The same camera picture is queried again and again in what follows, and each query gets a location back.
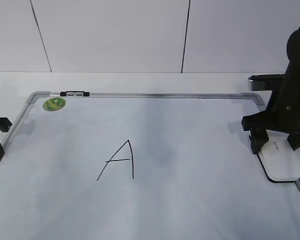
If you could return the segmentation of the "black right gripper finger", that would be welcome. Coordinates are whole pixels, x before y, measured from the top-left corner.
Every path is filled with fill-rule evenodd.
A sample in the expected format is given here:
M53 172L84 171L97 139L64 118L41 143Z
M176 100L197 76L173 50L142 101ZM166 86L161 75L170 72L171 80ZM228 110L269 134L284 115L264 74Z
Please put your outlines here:
M293 151L300 148L300 132L299 133L291 133L287 138L288 143L290 144Z
M251 129L249 139L251 142L251 150L254 155L258 154L261 148L269 141L267 131L260 128Z

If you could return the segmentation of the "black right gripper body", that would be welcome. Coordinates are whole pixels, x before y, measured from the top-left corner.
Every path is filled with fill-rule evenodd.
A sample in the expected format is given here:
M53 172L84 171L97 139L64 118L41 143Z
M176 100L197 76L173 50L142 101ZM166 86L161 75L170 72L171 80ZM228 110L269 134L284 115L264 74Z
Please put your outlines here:
M283 81L264 111L242 118L245 131L259 128L284 133L300 132L300 27L288 38L288 66Z

